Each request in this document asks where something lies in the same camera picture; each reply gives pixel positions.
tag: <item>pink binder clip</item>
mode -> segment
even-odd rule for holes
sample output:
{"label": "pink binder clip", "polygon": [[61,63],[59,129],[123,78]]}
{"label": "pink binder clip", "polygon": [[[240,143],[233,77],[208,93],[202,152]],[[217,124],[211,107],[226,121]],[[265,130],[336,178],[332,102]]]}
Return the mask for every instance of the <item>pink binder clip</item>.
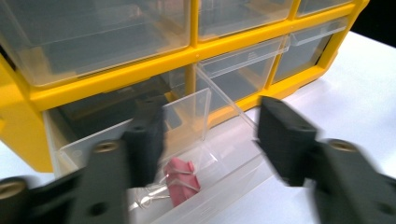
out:
{"label": "pink binder clip", "polygon": [[191,161],[184,162],[174,157],[163,167],[163,172],[174,207],[194,196],[201,188]]}

